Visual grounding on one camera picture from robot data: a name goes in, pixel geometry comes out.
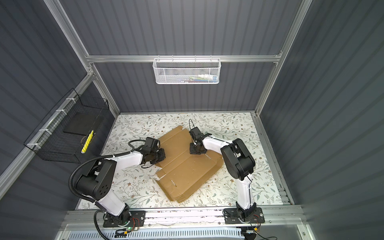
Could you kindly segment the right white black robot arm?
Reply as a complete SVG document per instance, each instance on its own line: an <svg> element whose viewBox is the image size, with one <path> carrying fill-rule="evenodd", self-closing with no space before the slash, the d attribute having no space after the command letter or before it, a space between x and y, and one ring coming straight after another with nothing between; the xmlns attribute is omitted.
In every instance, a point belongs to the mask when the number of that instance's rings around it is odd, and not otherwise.
<svg viewBox="0 0 384 240"><path fill-rule="evenodd" d="M248 222L257 210L251 190L252 173L256 162L241 139L233 141L222 140L211 134L203 134L199 128L189 131L192 137L190 154L201 155L207 151L221 154L228 173L235 179L238 199L236 201L237 215L242 222Z"/></svg>

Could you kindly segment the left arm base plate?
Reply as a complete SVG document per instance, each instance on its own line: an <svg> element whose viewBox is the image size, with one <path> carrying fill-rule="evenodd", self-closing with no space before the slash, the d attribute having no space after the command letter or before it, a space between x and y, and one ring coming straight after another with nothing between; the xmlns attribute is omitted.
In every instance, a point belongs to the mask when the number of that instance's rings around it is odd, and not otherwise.
<svg viewBox="0 0 384 240"><path fill-rule="evenodd" d="M144 225L146 211L123 211L119 216L106 213L103 216L104 228L138 228Z"/></svg>

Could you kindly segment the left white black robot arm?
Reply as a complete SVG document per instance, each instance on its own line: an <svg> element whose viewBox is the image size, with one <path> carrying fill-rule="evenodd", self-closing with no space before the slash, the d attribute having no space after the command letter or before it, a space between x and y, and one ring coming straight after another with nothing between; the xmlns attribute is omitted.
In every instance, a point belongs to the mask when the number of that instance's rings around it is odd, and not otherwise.
<svg viewBox="0 0 384 240"><path fill-rule="evenodd" d="M68 181L70 191L78 198L95 204L104 213L114 217L127 218L129 207L112 190L116 171L146 163L155 165L166 158L160 140L147 137L140 140L144 144L135 148L129 142L131 150L94 157L80 164L71 173Z"/></svg>

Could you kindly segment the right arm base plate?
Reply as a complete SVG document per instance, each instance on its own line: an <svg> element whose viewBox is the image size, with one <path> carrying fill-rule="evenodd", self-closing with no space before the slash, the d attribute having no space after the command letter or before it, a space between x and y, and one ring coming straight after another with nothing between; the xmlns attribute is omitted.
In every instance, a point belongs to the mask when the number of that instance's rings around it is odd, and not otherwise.
<svg viewBox="0 0 384 240"><path fill-rule="evenodd" d="M223 216L227 225L235 224L264 224L265 217L261 208L256 207L254 210L246 210L245 212L236 208L226 208L223 210Z"/></svg>

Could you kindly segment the brown cardboard box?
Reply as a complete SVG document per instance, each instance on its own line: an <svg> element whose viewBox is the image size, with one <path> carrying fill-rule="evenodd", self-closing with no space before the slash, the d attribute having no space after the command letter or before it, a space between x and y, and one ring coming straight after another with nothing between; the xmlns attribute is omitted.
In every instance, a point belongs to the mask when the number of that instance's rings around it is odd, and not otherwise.
<svg viewBox="0 0 384 240"><path fill-rule="evenodd" d="M224 163L222 155L207 151L202 155L190 154L192 142L189 131L177 126L159 138L166 158L157 163L161 169L156 180L170 201L181 203L206 183Z"/></svg>

